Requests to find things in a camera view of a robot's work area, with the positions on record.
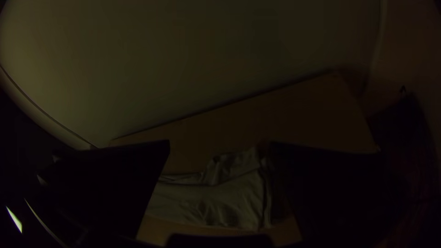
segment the wooden panel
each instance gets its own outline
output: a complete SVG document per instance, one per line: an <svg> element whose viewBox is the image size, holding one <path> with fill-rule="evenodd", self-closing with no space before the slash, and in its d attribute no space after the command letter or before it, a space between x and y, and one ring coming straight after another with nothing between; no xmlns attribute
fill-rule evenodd
<svg viewBox="0 0 441 248"><path fill-rule="evenodd" d="M369 128L343 79L327 74L111 142L120 146L169 139L164 173L203 170L215 155L273 140L347 152L374 152ZM263 230L275 245L301 240L293 216ZM165 245L172 233L248 235L246 231L179 225L145 216L138 239Z"/></svg>

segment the wall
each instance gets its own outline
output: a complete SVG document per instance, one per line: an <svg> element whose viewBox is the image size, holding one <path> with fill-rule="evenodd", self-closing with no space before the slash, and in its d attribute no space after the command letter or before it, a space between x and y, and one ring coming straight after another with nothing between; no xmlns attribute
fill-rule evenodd
<svg viewBox="0 0 441 248"><path fill-rule="evenodd" d="M0 16L0 63L49 116L104 147L317 70L365 72L378 6L377 0L9 1Z"/></svg>

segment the wrinkled sheet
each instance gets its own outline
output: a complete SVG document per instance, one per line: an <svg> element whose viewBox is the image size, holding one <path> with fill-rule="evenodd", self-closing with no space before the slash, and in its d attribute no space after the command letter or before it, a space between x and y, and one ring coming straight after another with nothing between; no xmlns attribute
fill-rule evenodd
<svg viewBox="0 0 441 248"><path fill-rule="evenodd" d="M271 190L256 148L214 157L201 173L162 175L146 215L181 224L271 227Z"/></svg>

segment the fabric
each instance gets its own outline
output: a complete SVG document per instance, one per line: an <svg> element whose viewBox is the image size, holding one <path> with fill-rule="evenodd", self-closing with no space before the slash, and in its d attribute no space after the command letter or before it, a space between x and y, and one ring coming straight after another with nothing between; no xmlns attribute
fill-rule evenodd
<svg viewBox="0 0 441 248"><path fill-rule="evenodd" d="M182 224L257 231L271 227L271 190L256 148L214 157L204 172L163 175L146 214Z"/></svg>

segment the dark object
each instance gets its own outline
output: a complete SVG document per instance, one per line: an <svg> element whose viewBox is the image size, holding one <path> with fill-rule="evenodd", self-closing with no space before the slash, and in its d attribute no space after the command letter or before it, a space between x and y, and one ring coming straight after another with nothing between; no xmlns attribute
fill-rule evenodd
<svg viewBox="0 0 441 248"><path fill-rule="evenodd" d="M191 235L172 235L167 242L167 248L224 248L224 247L274 247L266 235L237 236L237 237L204 237Z"/></svg>
<svg viewBox="0 0 441 248"><path fill-rule="evenodd" d="M439 163L417 98L405 95L397 104L370 117L368 123L386 157L386 167L407 185L405 218L389 235L389 244L440 247L439 235L434 235L441 227L440 211L435 207L440 202ZM425 240L432 240L431 246Z"/></svg>
<svg viewBox="0 0 441 248"><path fill-rule="evenodd" d="M401 194L380 153L272 143L270 158L308 247L370 247L399 217Z"/></svg>
<svg viewBox="0 0 441 248"><path fill-rule="evenodd" d="M48 189L29 205L68 246L82 235L135 238L169 152L156 141L64 155L39 173Z"/></svg>

